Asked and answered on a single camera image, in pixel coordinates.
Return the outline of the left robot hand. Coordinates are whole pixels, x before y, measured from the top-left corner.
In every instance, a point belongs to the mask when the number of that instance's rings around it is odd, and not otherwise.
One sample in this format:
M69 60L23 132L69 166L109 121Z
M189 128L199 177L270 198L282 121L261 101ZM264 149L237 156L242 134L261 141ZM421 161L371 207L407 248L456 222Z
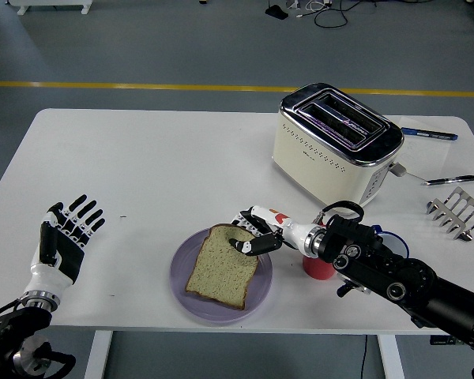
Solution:
M30 268L32 278L24 294L61 298L77 281L85 247L104 223L103 210L85 194L69 205L52 205L40 224L39 245Z

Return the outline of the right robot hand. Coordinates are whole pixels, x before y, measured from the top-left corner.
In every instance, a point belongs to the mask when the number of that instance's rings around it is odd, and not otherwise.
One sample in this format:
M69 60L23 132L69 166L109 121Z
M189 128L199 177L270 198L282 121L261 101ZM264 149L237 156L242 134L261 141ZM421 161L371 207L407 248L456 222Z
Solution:
M305 257L318 258L311 249L314 236L321 230L317 224L300 224L284 213L255 205L241 211L234 219L234 225L243 227L253 236L250 241L237 237L228 239L234 249L247 256L270 253L285 244Z

